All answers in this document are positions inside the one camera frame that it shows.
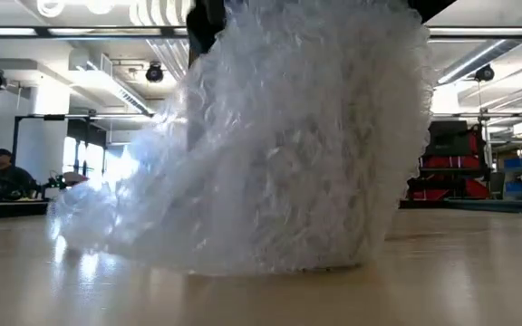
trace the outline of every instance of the table surface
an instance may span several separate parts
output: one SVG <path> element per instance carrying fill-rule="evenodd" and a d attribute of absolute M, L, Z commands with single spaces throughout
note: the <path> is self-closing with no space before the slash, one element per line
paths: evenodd
<path fill-rule="evenodd" d="M 48 240 L 41 217 L 0 220 L 0 326 L 522 325 L 522 216 L 401 211 L 362 268 L 184 276 Z"/>

